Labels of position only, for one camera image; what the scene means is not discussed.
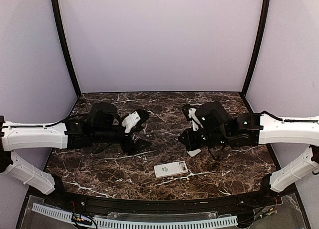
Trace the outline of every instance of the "black vertical post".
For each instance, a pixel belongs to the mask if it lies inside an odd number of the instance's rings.
[[[59,1],[58,0],[51,0],[51,1],[52,1],[52,8],[53,8],[53,13],[54,13],[54,18],[55,18],[56,29],[58,31],[60,44],[61,44],[63,55],[64,55],[64,60],[65,60],[66,66],[67,66],[69,74],[70,74],[70,78],[72,81],[74,91],[75,91],[77,97],[79,97],[81,95],[81,90],[80,90],[78,80],[76,79],[75,71],[73,68],[72,61],[71,61],[69,48],[68,48],[66,38],[65,38],[65,33],[64,33],[62,18],[61,18],[61,13],[60,13],[60,7],[59,7]]]
[[[259,19],[259,25],[258,25],[258,30],[257,30],[257,36],[256,36],[255,45],[254,45],[254,50],[253,50],[253,54],[252,54],[251,59],[250,59],[245,83],[244,83],[243,89],[241,91],[241,93],[244,97],[247,94],[251,79],[253,77],[254,69],[256,67],[256,62],[257,62],[257,58],[258,58],[261,42],[263,39],[264,30],[265,30],[269,2],[270,2],[270,0],[263,0],[263,5],[261,8],[261,14],[260,14],[260,19]]]

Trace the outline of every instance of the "white perforated strip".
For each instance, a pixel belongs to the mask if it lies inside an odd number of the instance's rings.
[[[37,203],[33,204],[32,210],[48,217],[66,223],[71,223],[71,212],[66,212]],[[100,229],[215,229],[238,225],[237,216],[177,223],[131,222],[104,218],[94,218],[94,220]]]

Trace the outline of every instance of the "marble surface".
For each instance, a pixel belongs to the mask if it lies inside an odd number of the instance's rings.
[[[60,176],[69,192],[117,199],[185,200],[221,197],[256,191],[262,177],[275,171],[265,146],[211,149],[191,158],[177,137],[191,126],[181,108],[221,101],[232,116],[247,109],[238,93],[152,92],[83,94],[72,114],[88,113],[95,102],[116,105],[120,116],[144,108],[150,118],[137,137],[152,146],[126,156],[118,145],[96,144],[77,150],[54,150],[46,171]],[[185,161],[189,172],[157,179],[153,167]]]

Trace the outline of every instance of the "white phone case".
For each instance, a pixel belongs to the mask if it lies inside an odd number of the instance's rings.
[[[176,174],[187,173],[188,168],[185,161],[167,163],[154,166],[155,177],[163,178]]]

